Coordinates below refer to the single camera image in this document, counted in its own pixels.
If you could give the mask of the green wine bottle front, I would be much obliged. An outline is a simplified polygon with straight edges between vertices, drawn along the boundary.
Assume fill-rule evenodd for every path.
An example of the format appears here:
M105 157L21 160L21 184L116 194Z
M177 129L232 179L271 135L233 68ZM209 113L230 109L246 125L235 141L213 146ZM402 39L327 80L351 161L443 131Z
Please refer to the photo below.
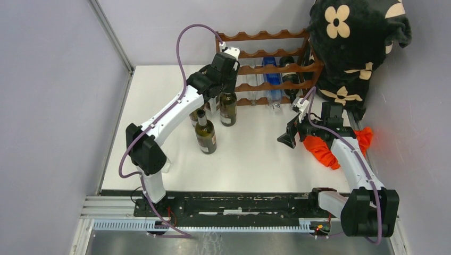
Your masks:
M216 135L213 123L207 119L203 109L197 110L197 124L195 134L200 149L205 154L212 154L217 149Z

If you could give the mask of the small clear glass bottle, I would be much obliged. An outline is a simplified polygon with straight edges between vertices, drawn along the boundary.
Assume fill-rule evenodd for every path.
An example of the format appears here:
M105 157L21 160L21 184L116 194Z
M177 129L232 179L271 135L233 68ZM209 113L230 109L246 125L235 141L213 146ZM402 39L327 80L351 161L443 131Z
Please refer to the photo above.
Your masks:
M246 64L251 67L255 68L255 59L249 58L246 60ZM247 83L251 87L257 87L259 85L258 78L256 74L247 74L246 75ZM247 93L247 99L250 101L251 106L257 105L257 100L259 99L259 91L252 90Z

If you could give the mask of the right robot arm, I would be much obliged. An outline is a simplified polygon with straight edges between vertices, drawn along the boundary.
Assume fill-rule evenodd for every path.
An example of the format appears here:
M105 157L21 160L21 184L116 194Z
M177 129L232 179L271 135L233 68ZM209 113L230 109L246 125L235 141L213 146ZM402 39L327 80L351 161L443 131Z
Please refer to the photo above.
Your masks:
M320 217L328 211L338 217L346 236L391 237L399 195L396 190L386 189L373 173L354 130L344 126L342 104L323 103L319 120L310 118L311 104L307 99L297 98L291 108L297 115L287 123L285 134L277 141L294 148L296 135L301 141L308 136L320 138L335 156L350 188L347 197L333 189L318 188L314 192L316 197L307 202L308 212Z

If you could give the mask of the blue square bottle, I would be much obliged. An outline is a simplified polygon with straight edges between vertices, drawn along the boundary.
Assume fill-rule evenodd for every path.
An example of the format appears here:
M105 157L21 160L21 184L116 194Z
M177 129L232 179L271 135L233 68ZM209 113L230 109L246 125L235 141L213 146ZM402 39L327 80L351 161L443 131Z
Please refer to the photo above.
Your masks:
M276 59L274 57L264 57L262 60L262 66L273 65L276 66ZM281 85L279 73L266 73L263 74L264 82L272 86ZM282 91L280 89L268 90L266 93L268 104L272 110L277 113L281 111Z

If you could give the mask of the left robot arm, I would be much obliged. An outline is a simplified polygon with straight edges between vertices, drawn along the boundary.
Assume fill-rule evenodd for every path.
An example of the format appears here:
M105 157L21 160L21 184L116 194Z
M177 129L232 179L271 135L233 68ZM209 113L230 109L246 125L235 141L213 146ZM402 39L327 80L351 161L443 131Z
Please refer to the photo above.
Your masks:
M233 92L239 71L238 48L215 54L211 64L191 74L183 89L160 112L137 126L126 128L126 154L137 167L148 198L147 210L162 216L167 210L162 169L167 156L161 149L172 131L194 110L222 92Z

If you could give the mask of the green wine bottle white label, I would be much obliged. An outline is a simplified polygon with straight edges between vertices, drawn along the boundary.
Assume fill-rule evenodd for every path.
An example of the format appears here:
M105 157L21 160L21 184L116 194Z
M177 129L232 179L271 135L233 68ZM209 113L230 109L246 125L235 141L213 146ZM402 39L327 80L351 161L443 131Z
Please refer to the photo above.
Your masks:
M279 65L281 67L294 64L294 58L292 56L283 56L279 59ZM292 84L300 84L299 77L296 72L286 72L281 74L282 82L291 82ZM284 93L289 97L290 102L296 99L299 89L285 89Z

